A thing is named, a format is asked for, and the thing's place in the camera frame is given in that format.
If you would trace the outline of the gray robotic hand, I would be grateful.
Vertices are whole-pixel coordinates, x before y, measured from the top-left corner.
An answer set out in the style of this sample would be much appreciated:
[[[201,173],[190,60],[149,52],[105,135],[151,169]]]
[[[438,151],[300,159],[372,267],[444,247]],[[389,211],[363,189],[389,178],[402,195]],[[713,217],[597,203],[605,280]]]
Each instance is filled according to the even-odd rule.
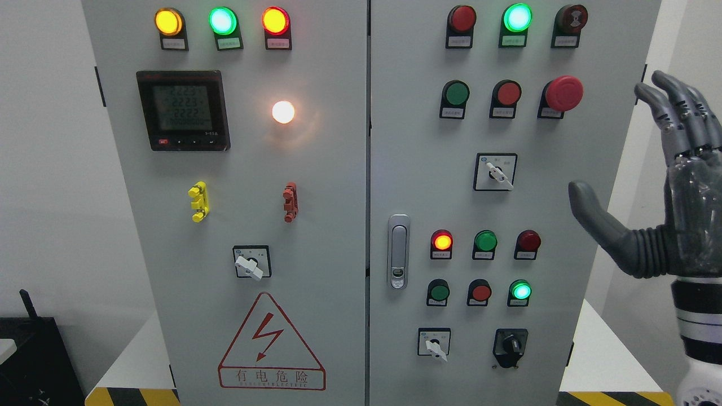
[[[635,85],[661,132],[665,221],[631,230],[599,205],[593,188],[570,182],[578,223],[632,277],[720,277],[720,122],[699,90],[655,71]]]

